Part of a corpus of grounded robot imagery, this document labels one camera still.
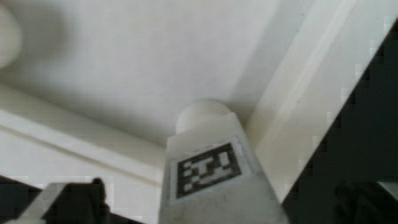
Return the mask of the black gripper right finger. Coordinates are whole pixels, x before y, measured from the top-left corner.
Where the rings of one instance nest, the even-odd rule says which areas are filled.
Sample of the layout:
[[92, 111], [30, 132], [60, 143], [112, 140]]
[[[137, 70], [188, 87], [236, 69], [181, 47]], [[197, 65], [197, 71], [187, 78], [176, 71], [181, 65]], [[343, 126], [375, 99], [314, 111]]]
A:
[[398, 183], [343, 182], [334, 196], [334, 224], [398, 224]]

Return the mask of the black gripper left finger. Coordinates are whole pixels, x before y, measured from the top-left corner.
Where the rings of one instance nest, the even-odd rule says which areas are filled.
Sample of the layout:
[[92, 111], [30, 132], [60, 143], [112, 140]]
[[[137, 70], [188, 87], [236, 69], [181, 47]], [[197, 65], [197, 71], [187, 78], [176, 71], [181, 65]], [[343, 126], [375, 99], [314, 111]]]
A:
[[52, 183], [39, 193], [18, 224], [110, 224], [105, 183]]

